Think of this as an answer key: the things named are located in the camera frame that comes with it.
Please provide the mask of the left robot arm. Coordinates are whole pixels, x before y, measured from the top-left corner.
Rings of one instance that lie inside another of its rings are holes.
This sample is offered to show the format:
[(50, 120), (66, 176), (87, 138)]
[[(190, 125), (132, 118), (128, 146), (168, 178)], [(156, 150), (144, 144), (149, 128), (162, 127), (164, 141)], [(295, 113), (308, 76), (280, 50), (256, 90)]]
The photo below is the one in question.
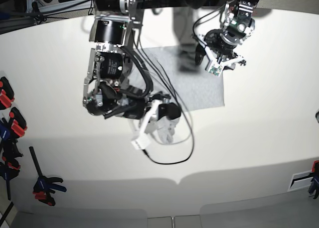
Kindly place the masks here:
[(224, 70), (235, 69), (237, 64), (246, 65), (244, 57), (234, 52), (234, 49), (254, 32), (255, 20), (252, 15), (258, 2), (259, 0), (227, 0), (218, 9), (223, 10), (220, 15), (220, 28), (206, 34), (197, 34), (195, 28), (208, 15), (194, 22), (192, 37), (197, 42), (194, 58), (196, 66), (200, 66), (206, 58), (205, 70), (220, 76)]

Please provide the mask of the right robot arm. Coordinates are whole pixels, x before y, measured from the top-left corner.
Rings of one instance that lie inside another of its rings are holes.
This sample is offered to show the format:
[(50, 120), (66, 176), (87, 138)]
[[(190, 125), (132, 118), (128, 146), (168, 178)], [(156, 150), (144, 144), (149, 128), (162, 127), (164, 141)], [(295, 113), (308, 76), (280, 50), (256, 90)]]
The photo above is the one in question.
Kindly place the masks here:
[(149, 70), (132, 48), (137, 4), (138, 0), (94, 0), (89, 40), (96, 46), (90, 52), (82, 103), (88, 113), (105, 119), (139, 120), (137, 138), (157, 132), (162, 143), (171, 144), (181, 109), (169, 94), (154, 90)]

